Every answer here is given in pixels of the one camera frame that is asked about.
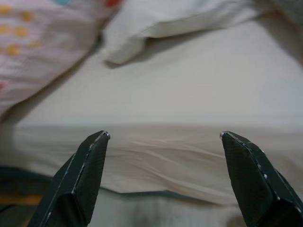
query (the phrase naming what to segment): orange dot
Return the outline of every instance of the orange dot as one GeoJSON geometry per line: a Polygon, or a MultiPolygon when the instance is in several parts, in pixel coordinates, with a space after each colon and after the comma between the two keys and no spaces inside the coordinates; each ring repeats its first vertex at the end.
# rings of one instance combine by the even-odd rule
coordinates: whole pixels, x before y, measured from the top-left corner
{"type": "Polygon", "coordinates": [[[32,19],[32,13],[29,11],[21,12],[21,19],[25,22],[29,22],[32,19]]]}
{"type": "Polygon", "coordinates": [[[39,47],[40,45],[41,45],[41,42],[39,40],[34,40],[34,41],[30,42],[29,47],[35,48],[35,47],[39,47]]]}
{"type": "Polygon", "coordinates": [[[11,6],[0,4],[0,15],[7,15],[11,12],[11,6]]]}
{"type": "Polygon", "coordinates": [[[0,35],[4,35],[9,31],[9,26],[7,25],[0,25],[0,35]]]}
{"type": "Polygon", "coordinates": [[[9,56],[16,56],[20,53],[19,46],[16,44],[10,44],[7,46],[7,54],[9,56]]]}
{"type": "Polygon", "coordinates": [[[106,3],[105,3],[105,6],[106,7],[114,7],[114,6],[117,6],[119,5],[121,2],[121,0],[107,0],[106,3]]]}
{"type": "Polygon", "coordinates": [[[19,37],[26,37],[27,36],[27,28],[18,26],[15,28],[15,35],[19,37]]]}

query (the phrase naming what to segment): white fabric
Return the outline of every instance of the white fabric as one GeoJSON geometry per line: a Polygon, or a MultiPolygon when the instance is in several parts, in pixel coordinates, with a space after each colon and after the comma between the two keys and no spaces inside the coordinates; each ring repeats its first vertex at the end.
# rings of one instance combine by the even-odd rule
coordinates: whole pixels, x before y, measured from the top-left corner
{"type": "Polygon", "coordinates": [[[154,42],[122,67],[101,64],[96,53],[11,112],[0,165],[53,175],[88,135],[108,130],[102,186],[234,203],[219,140],[230,130],[258,144],[303,194],[297,52],[290,26],[271,15],[154,42]]]}
{"type": "Polygon", "coordinates": [[[270,8],[256,0],[127,0],[104,31],[103,59],[124,63],[144,49],[148,37],[229,27],[270,8]]]}
{"type": "Polygon", "coordinates": [[[0,0],[0,119],[92,48],[107,0],[0,0]]]}

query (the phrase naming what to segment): white bedsheet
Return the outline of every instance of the white bedsheet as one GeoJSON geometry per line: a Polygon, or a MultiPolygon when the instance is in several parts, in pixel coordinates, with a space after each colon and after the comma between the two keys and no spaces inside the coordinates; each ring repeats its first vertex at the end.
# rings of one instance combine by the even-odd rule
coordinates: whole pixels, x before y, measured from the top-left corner
{"type": "Polygon", "coordinates": [[[0,165],[53,175],[88,135],[107,130],[104,187],[234,203],[219,140],[229,130],[258,144],[303,194],[297,47],[292,28],[273,14],[151,42],[121,67],[104,65],[95,53],[10,113],[0,165]]]}

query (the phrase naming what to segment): fitted sheet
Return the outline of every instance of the fitted sheet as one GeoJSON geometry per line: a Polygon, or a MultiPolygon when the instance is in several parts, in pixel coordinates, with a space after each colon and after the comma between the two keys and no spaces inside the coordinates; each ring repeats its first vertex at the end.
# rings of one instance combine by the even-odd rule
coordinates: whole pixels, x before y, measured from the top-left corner
{"type": "Polygon", "coordinates": [[[235,203],[221,131],[258,144],[303,194],[303,65],[296,30],[273,13],[230,29],[150,41],[132,62],[92,54],[1,125],[0,165],[53,175],[110,132],[102,186],[235,203]]]}

